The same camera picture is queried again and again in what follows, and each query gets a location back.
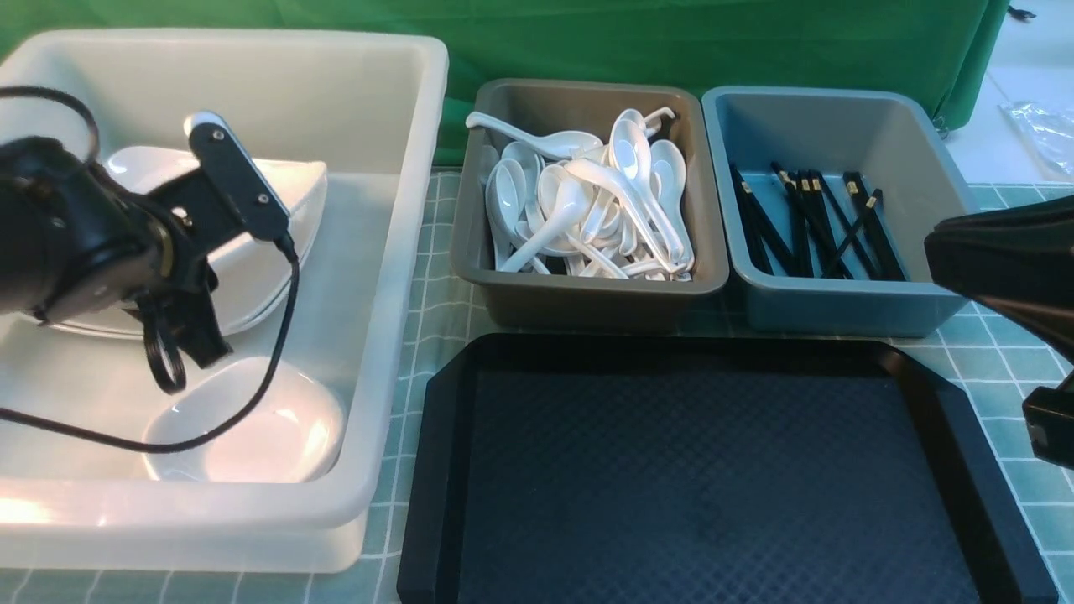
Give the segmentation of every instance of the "gray plastic tray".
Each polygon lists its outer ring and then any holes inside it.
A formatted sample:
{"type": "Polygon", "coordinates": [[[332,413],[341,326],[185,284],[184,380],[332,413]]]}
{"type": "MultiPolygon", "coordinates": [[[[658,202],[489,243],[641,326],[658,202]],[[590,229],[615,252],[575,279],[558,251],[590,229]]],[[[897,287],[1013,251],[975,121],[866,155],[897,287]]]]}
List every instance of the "gray plastic tray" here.
{"type": "MultiPolygon", "coordinates": [[[[737,86],[709,90],[701,104],[730,259],[745,282],[751,327],[923,336],[966,304],[932,283],[923,242],[940,220],[967,213],[970,190],[920,106],[887,92],[737,86]],[[728,164],[742,172],[777,227],[788,229],[780,224],[787,213],[770,168],[773,160],[787,170],[819,170],[837,196],[845,193],[844,171],[861,172],[868,186],[882,188],[881,212],[909,281],[788,277],[754,267],[728,164]]],[[[842,201],[854,220],[848,200],[842,201]]],[[[830,221],[842,241],[839,224],[830,221]]],[[[859,273],[853,253],[844,260],[859,273]]]]}
{"type": "Polygon", "coordinates": [[[648,282],[566,275],[502,273],[492,269],[492,242],[481,185],[481,147],[502,150],[507,140],[483,128],[466,145],[451,242],[451,265],[479,287],[493,320],[505,326],[659,332],[674,329],[699,297],[717,291],[730,272],[715,175],[698,100],[684,90],[625,84],[499,80],[478,92],[476,109],[538,135],[585,130],[607,140],[615,117],[635,107],[648,114],[669,106],[658,139],[670,139],[686,158],[683,219],[696,253],[694,281],[648,282]]]}

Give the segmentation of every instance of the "black serving tray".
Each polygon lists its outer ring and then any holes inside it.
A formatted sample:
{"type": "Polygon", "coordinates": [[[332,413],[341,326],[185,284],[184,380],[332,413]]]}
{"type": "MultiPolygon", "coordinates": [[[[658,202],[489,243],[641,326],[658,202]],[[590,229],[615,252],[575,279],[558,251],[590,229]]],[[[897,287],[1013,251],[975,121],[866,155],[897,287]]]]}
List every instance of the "black serving tray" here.
{"type": "Polygon", "coordinates": [[[484,336],[429,384],[403,604],[1055,603],[961,390],[876,342],[484,336]]]}

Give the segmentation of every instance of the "white plastic bin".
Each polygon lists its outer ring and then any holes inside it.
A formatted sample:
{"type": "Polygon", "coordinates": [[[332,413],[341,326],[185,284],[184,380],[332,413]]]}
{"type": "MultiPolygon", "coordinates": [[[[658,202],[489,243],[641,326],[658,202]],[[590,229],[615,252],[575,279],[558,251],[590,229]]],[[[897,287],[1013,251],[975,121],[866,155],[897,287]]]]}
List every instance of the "white plastic bin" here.
{"type": "MultiPolygon", "coordinates": [[[[0,64],[0,85],[84,100],[102,157],[128,145],[186,148],[183,120],[204,109],[252,157],[326,162],[324,218],[284,359],[349,403],[335,466],[296,485],[154,481],[137,454],[0,425],[0,566],[335,572],[358,558],[447,69],[444,44],[429,38],[178,29],[49,32],[0,64]]],[[[85,127],[68,110],[0,101],[0,141],[27,134],[85,149],[85,127]]],[[[223,362],[264,354],[278,325],[277,312],[230,339],[235,354],[223,362]]],[[[204,375],[193,371],[188,389],[204,375]]],[[[13,317],[0,318],[0,400],[134,438],[170,405],[140,343],[13,317]]]]}

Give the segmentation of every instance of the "plastic bag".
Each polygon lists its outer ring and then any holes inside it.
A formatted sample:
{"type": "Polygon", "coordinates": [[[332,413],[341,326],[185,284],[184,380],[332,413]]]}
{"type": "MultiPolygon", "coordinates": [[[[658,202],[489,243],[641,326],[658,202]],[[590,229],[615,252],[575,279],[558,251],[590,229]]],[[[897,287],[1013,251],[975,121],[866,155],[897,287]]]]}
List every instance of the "plastic bag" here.
{"type": "Polygon", "coordinates": [[[1018,101],[1000,109],[1049,169],[1074,176],[1074,106],[1018,101]]]}

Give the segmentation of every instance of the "green cloth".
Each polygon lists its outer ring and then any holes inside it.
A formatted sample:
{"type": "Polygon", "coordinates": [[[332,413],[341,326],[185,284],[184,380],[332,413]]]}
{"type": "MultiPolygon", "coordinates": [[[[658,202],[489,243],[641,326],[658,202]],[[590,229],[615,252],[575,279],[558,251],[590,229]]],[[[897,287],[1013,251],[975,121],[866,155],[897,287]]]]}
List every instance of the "green cloth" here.
{"type": "Polygon", "coordinates": [[[891,90],[970,118],[1006,0],[0,0],[0,55],[57,28],[260,27],[439,38],[451,73],[436,161],[497,77],[891,90]]]}

